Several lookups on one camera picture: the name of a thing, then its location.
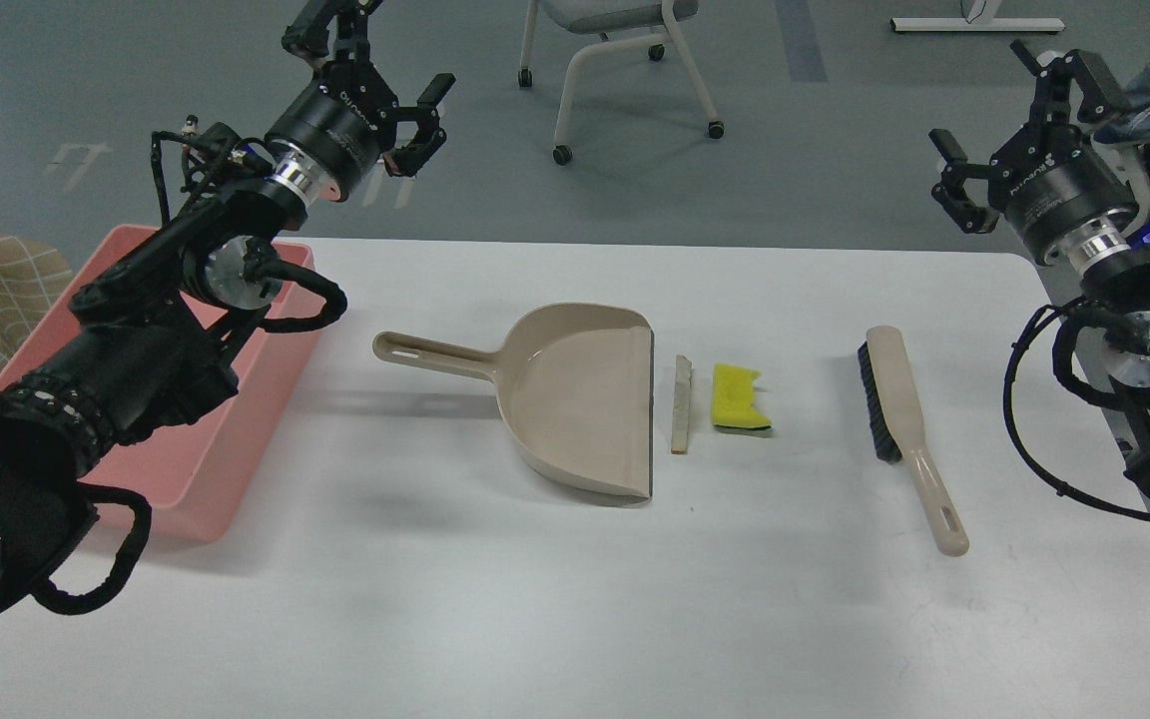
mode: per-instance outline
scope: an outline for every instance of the yellow sponge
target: yellow sponge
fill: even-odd
[[[718,364],[713,367],[713,427],[762,431],[770,419],[753,410],[753,381],[757,369]]]

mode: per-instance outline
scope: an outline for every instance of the brush handle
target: brush handle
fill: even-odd
[[[379,332],[370,344],[375,357],[384,362],[434,369],[448,375],[494,381],[496,354],[467,346],[412,337],[406,334]]]
[[[934,534],[934,543],[940,551],[949,557],[960,557],[971,549],[971,537],[961,527],[961,518],[952,505],[949,489],[943,487],[940,469],[930,458],[926,448],[904,451],[904,461],[912,469],[912,483],[917,485],[917,495],[921,497],[921,506],[926,510],[927,522]]]

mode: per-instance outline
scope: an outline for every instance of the piece of wood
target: piece of wood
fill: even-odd
[[[690,446],[690,360],[677,355],[672,383],[672,453],[685,454]]]

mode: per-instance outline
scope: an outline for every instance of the beige dustpan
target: beige dustpan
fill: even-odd
[[[499,415],[537,473],[604,495],[651,496],[654,332],[619,306],[549,305],[496,352],[382,332],[375,355],[496,385]]]

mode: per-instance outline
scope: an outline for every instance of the gray floor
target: gray floor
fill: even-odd
[[[0,3],[0,231],[79,265],[114,224],[155,223],[150,132],[194,113],[261,135],[307,82],[278,45],[301,5]],[[704,3],[684,31],[726,137],[704,137],[675,55],[624,54],[585,76],[566,168],[549,155],[553,118],[566,61],[588,38],[542,22],[535,86],[521,91],[524,8],[379,9],[375,63],[402,99],[457,74],[450,140],[419,181],[375,177],[343,206],[314,206],[306,234],[1022,252],[1004,227],[963,236],[929,197],[927,132],[952,129],[987,158],[1033,93],[1013,36],[890,32],[894,15],[953,15],[956,0]],[[1150,59],[1150,0],[1007,0],[1000,15],[1058,15],[1066,31],[1027,40],[1098,51],[1121,82]],[[1055,299],[1074,295],[1066,266],[1041,274]]]

